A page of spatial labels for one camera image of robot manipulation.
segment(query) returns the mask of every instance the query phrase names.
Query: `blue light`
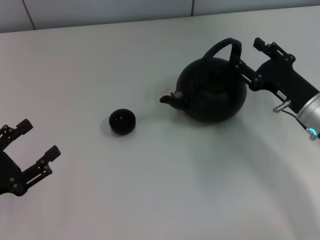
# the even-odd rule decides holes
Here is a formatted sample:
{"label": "blue light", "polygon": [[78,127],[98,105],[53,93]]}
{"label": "blue light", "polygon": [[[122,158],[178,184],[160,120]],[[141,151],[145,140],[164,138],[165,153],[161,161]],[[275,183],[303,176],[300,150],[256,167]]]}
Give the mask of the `blue light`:
{"label": "blue light", "polygon": [[316,135],[316,136],[317,136],[317,132],[316,132],[316,130],[314,130],[313,128],[309,128],[309,130],[310,130],[311,132],[313,132],[313,134],[314,134],[314,135]]}

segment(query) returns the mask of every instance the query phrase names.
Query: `kettle spout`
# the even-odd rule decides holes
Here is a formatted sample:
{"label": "kettle spout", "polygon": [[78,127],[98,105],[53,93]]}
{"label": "kettle spout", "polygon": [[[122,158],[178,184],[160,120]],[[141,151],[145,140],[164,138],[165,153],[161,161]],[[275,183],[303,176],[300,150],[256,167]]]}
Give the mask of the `kettle spout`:
{"label": "kettle spout", "polygon": [[161,97],[160,103],[169,104],[177,110],[185,110],[187,107],[184,94],[180,91],[171,92],[170,96]]}

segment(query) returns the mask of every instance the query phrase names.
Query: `white table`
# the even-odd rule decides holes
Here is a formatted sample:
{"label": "white table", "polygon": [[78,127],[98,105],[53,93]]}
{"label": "white table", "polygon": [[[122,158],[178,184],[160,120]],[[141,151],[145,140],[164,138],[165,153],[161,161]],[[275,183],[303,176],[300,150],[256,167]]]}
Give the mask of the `white table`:
{"label": "white table", "polygon": [[[320,89],[319,22],[304,7],[0,34],[0,125],[34,126],[6,152],[22,170],[62,152],[24,196],[0,196],[0,239],[318,240],[320,142],[275,96],[249,90],[211,126],[159,98],[229,37],[254,70],[268,59],[254,39],[277,42]],[[124,137],[119,108],[137,120]]]}

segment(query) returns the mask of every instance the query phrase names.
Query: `teapot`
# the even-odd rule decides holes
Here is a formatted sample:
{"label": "teapot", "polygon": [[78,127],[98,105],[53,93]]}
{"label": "teapot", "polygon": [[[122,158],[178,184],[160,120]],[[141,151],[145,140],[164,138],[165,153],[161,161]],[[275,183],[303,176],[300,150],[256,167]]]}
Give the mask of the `teapot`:
{"label": "teapot", "polygon": [[[229,61],[214,57],[228,45],[232,46]],[[217,43],[181,72],[176,91],[161,97],[160,102],[201,122],[215,123],[233,117],[247,96],[247,85],[237,70],[241,52],[241,42],[233,38]]]}

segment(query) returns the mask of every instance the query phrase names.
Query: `robotic arm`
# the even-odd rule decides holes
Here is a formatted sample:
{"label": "robotic arm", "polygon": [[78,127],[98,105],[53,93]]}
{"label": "robotic arm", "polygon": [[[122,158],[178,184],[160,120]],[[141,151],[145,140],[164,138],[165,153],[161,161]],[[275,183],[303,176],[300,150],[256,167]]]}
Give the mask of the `robotic arm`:
{"label": "robotic arm", "polygon": [[296,120],[309,133],[311,140],[320,138],[320,93],[293,69],[296,58],[286,53],[275,42],[265,44],[256,38],[253,46],[270,57],[257,71],[241,59],[234,65],[241,79],[252,91],[268,90],[282,101],[273,112],[290,108]]}
{"label": "robotic arm", "polygon": [[49,162],[61,155],[57,146],[51,147],[34,165],[21,171],[18,165],[4,152],[12,141],[29,132],[33,126],[25,119],[16,128],[4,125],[0,129],[0,195],[12,193],[24,195],[33,185],[52,174]]}

